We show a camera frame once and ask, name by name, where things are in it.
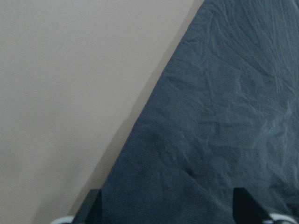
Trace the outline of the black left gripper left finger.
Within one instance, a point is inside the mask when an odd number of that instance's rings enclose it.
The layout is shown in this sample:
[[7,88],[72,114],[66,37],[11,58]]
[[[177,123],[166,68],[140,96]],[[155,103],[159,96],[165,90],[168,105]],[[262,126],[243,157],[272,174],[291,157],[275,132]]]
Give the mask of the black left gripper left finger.
[[73,224],[101,224],[102,223],[102,193],[101,189],[92,189],[88,192]]

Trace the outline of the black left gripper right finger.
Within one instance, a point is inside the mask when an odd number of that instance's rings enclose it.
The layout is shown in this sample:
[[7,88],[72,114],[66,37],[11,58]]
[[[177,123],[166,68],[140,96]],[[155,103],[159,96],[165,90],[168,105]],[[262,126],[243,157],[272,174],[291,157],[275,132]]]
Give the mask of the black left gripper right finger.
[[236,224],[272,224],[268,212],[245,188],[233,190],[233,219]]

